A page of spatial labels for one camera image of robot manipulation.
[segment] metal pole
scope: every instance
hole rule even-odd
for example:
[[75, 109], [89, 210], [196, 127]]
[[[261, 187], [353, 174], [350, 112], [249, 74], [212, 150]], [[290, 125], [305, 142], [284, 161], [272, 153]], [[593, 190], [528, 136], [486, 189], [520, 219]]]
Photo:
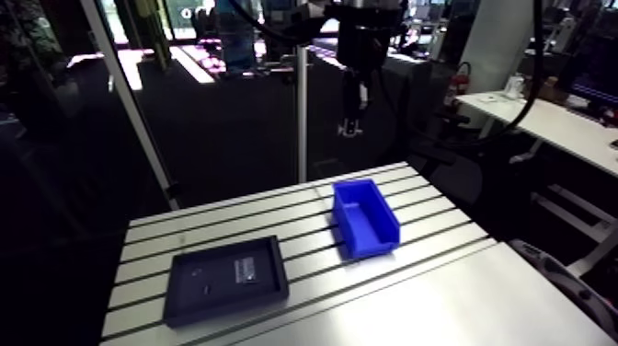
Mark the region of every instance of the metal pole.
[[137, 108], [137, 104], [135, 103], [135, 99], [133, 99], [131, 89], [129, 88], [129, 83], [120, 68], [120, 62], [116, 56], [116, 51], [111, 44], [111, 38], [108, 35], [105, 24], [103, 23], [101, 12], [98, 10], [97, 0], [80, 1], [82, 3], [82, 7], [84, 8], [84, 12], [86, 12], [88, 24], [90, 24], [90, 28], [92, 29], [95, 39], [97, 40], [98, 48], [103, 52], [105, 65], [107, 66], [109, 73], [114, 77], [114, 84], [116, 85], [116, 90], [118, 91], [120, 100], [127, 111], [131, 125], [133, 126], [133, 129], [137, 134], [137, 138], [142, 145], [142, 149], [146, 153], [150, 167], [153, 169], [156, 181], [159, 183], [161, 190], [166, 196], [169, 207], [172, 210], [177, 210], [178, 203], [176, 199], [170, 199], [167, 197], [167, 190], [170, 186], [169, 179], [167, 178], [165, 168], [155, 149], [155, 144], [151, 140], [150, 134], [146, 129], [146, 125], [142, 121], [140, 111]]
[[296, 112], [298, 114], [298, 182], [307, 181], [307, 49], [296, 48]]

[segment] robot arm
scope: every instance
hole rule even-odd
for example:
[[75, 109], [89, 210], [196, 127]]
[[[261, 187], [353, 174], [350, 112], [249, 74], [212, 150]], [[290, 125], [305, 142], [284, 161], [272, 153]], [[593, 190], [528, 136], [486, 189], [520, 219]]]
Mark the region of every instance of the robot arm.
[[[229, 1], [243, 15], [235, 0]], [[406, 8], [407, 0], [313, 2], [286, 14], [288, 28], [284, 35], [262, 31], [275, 39], [279, 36], [282, 41], [303, 45], [319, 35], [328, 19], [339, 21], [337, 60], [346, 70], [342, 93], [344, 117], [338, 133], [350, 138], [362, 133], [360, 121], [370, 103], [371, 74], [383, 65], [390, 39], [399, 33]]]

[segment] blue plastic bin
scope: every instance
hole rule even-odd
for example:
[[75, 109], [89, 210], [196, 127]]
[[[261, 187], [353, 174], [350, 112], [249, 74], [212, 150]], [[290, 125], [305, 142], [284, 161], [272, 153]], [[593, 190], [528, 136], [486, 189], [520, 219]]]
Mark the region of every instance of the blue plastic bin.
[[333, 211], [353, 259], [391, 252], [399, 245], [399, 222], [372, 180], [333, 184]]

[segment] slotted aluminum worktable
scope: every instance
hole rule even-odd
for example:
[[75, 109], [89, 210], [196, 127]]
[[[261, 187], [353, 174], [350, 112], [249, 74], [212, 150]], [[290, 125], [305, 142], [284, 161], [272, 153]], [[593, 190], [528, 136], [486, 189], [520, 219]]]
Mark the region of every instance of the slotted aluminum worktable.
[[[331, 184], [373, 179], [401, 224], [389, 256], [343, 260]], [[181, 329], [162, 323], [172, 257], [276, 235], [285, 303]], [[405, 163], [136, 220], [102, 345], [613, 345], [505, 244]]]

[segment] black tray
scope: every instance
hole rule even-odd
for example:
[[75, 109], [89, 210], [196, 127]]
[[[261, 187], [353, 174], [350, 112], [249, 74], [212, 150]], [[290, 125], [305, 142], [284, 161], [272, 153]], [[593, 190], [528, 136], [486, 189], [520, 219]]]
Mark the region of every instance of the black tray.
[[276, 236], [208, 248], [174, 256], [163, 320], [180, 327], [288, 294]]

